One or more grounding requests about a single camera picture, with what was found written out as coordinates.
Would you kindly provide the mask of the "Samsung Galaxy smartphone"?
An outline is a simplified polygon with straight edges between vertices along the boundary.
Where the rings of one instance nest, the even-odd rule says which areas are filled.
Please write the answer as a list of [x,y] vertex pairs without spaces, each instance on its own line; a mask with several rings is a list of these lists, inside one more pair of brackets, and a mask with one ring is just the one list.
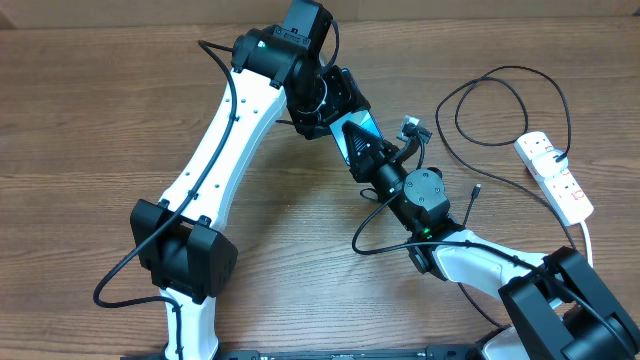
[[329,130],[331,131],[331,134],[336,142],[336,145],[338,146],[338,149],[340,150],[340,153],[347,166],[350,165],[350,162],[348,157],[348,150],[347,150],[345,135],[342,130],[342,127],[345,123],[348,123],[348,122],[359,125],[363,129],[365,129],[366,131],[370,132],[371,134],[377,137],[380,137],[380,138],[383,137],[377,122],[375,121],[374,117],[371,115],[369,110],[360,110],[354,113],[347,113],[341,118],[339,118],[338,120],[336,120],[335,122],[333,122],[329,126]]

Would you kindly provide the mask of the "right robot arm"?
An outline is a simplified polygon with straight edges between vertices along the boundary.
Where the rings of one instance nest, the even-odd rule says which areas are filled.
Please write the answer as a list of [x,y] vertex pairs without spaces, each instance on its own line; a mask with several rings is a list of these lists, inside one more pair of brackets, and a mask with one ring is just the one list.
[[375,189],[410,231],[402,243],[416,268],[500,300],[511,325],[485,342],[484,359],[633,359],[639,328],[587,260],[561,247],[550,255],[509,249],[477,237],[449,213],[442,173],[403,163],[423,153],[429,132],[406,124],[404,147],[376,127],[351,121],[333,136],[354,179]]

